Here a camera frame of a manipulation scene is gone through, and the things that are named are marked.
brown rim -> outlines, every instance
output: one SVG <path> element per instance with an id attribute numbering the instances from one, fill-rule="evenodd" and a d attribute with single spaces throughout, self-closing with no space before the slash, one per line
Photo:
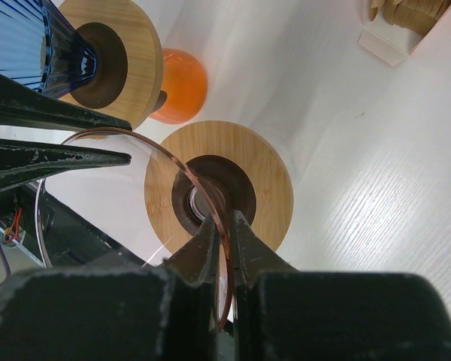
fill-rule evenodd
<path id="1" fill-rule="evenodd" d="M 207 193 L 207 191 L 205 190 L 201 181 L 199 180 L 199 176 L 197 176 L 192 171 L 192 169 L 189 168 L 189 166 L 187 166 L 185 163 L 181 162 L 176 156 L 174 156 L 172 153 L 170 153 L 168 150 L 166 150 L 160 144 L 157 144 L 155 141 L 153 141 L 147 137 L 144 137 L 143 135 L 140 135 L 138 133 L 135 133 L 130 130 L 125 130 L 125 129 L 112 128 L 112 127 L 100 127 L 100 128 L 86 129 L 86 130 L 79 131 L 79 132 L 71 135 L 67 139 L 65 139 L 62 142 L 62 144 L 67 145 L 72 141 L 75 141 L 79 138 L 82 138 L 82 137 L 85 137 L 88 135 L 110 135 L 110 134 L 123 134 L 123 135 L 131 136 L 133 138 L 138 139 L 139 141 L 142 141 L 142 142 L 150 145 L 152 148 L 154 148 L 157 151 L 159 151 L 160 153 L 162 153 L 164 156 L 166 156 L 172 162 L 174 162 L 175 165 L 177 167 L 179 167 L 180 170 L 182 170 L 184 172 L 184 174 L 190 179 L 190 181 L 192 182 L 194 187 L 197 188 L 197 190 L 204 197 L 204 200 L 206 201 L 207 206 L 209 207 L 210 214 L 212 215 L 212 218 L 214 219 L 214 222 L 216 223 L 217 229 L 219 230 L 221 244 L 224 248 L 225 263 L 226 263 L 226 267 L 227 267 L 227 293 L 225 295 L 224 311 L 222 312 L 222 315 L 219 319 L 219 330 L 222 331 L 222 329 L 224 328 L 224 325 L 227 322 L 227 316 L 229 315 L 229 311 L 231 308 L 233 285 L 234 285 L 234 280 L 233 280 L 234 272 L 232 269 L 232 257 L 231 257 L 231 255 L 232 255 L 231 241 L 229 238 L 229 233 L 227 232 L 227 230 L 224 226 L 224 224 L 227 224 L 225 210 L 223 210 L 221 208 L 219 210 L 217 210 L 217 207 L 216 207 L 217 202 L 214 203 L 212 200 L 212 198 L 214 198 L 214 196 L 212 196 L 212 198 L 211 198 L 211 196 L 209 195 L 209 193 Z M 45 180 L 46 180 L 46 178 L 40 182 L 38 189 L 37 189 L 37 198 L 35 200 L 35 216 L 37 215 L 37 212 L 38 212 L 37 200 L 38 200 L 38 197 L 41 196 L 41 191 L 43 189 Z M 47 252 L 47 250 L 44 248 L 44 240 L 43 240 L 43 234 L 41 232 L 41 225 L 35 224 L 35 228 L 36 228 L 36 232 L 37 232 L 39 241 L 41 242 L 41 248 L 43 248 L 42 251 Z"/>

cardboard box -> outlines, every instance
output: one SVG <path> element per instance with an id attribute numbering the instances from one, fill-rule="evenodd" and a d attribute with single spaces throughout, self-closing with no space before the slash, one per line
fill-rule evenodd
<path id="1" fill-rule="evenodd" d="M 424 36 L 418 35 L 412 30 L 387 23 L 383 14 L 378 14 L 373 21 L 370 21 L 371 0 L 365 0 L 364 4 L 365 28 L 359 38 L 359 44 L 391 66 L 403 62 L 419 46 Z M 438 23 L 442 21 L 444 14 L 437 21 Z"/>

orange cup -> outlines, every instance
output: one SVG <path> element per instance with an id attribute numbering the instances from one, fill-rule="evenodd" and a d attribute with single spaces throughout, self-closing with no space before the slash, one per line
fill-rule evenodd
<path id="1" fill-rule="evenodd" d="M 207 75 L 201 63 L 183 50 L 164 49 L 162 90 L 164 105 L 150 115 L 168 124 L 191 120 L 202 108 L 207 96 Z"/>

brown circle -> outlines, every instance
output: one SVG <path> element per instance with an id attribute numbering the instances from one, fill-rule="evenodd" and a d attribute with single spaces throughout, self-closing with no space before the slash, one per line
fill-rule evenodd
<path id="1" fill-rule="evenodd" d="M 241 167 L 222 156 L 212 155 L 198 156 L 188 161 L 187 165 L 207 181 L 209 188 L 219 193 L 227 213 L 237 209 L 249 224 L 254 221 L 256 193 Z M 179 171 L 172 186 L 172 207 L 180 224 L 190 235 L 195 235 L 202 224 L 190 206 L 189 198 L 193 190 L 190 179 Z"/>
<path id="2" fill-rule="evenodd" d="M 117 98 L 98 111 L 138 128 L 156 106 L 163 75 L 162 47 L 149 17 L 131 0 L 65 0 L 59 9 L 75 29 L 101 23 L 119 36 L 127 54 L 126 82 Z M 61 100 L 80 105 L 71 94 Z"/>
<path id="3" fill-rule="evenodd" d="M 126 48 L 117 33 L 102 23 L 83 24 L 77 32 L 95 51 L 97 68 L 92 81 L 71 95 L 84 107 L 105 108 L 117 99 L 126 84 L 129 67 Z"/>
<path id="4" fill-rule="evenodd" d="M 178 129 L 161 145 L 183 162 L 216 155 L 237 164 L 247 174 L 256 194 L 256 214 L 251 227 L 272 250 L 277 250 L 292 219 L 292 183 L 279 154 L 264 138 L 235 123 L 204 121 Z M 190 239 L 172 206 L 176 173 L 161 163 L 150 162 L 144 185 L 150 223 L 172 253 Z"/>

wooden disc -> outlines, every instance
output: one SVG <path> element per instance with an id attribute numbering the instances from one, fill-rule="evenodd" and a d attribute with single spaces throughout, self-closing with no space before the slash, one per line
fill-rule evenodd
<path id="1" fill-rule="evenodd" d="M 103 23 L 119 35 L 129 63 L 126 83 L 115 101 L 95 110 L 127 120 L 136 129 L 152 112 L 162 85 L 162 48 L 150 19 L 130 0 L 65 0 L 59 9 L 76 29 Z M 70 94 L 61 100 L 80 105 Z"/>
<path id="2" fill-rule="evenodd" d="M 277 250 L 292 218 L 292 184 L 282 159 L 265 139 L 235 123 L 204 121 L 178 129 L 162 146 L 182 162 L 215 155 L 241 167 L 256 193 L 252 229 L 272 250 Z M 145 205 L 150 222 L 160 241 L 172 253 L 191 238 L 172 208 L 171 192 L 176 173 L 173 167 L 150 162 L 145 175 Z"/>

